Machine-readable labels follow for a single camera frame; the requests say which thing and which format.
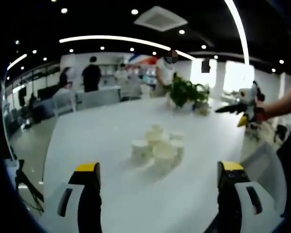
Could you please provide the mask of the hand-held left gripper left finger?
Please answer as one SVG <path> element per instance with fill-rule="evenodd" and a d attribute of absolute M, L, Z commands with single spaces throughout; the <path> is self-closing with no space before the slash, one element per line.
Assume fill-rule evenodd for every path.
<path fill-rule="evenodd" d="M 40 226 L 46 233 L 101 233 L 100 164 L 79 165 L 46 198 Z"/>

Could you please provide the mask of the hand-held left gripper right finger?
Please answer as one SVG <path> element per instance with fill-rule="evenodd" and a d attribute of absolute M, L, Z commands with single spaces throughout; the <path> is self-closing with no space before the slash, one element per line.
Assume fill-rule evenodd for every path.
<path fill-rule="evenodd" d="M 273 233 L 282 223 L 275 200 L 242 165 L 218 162 L 218 232 Z"/>

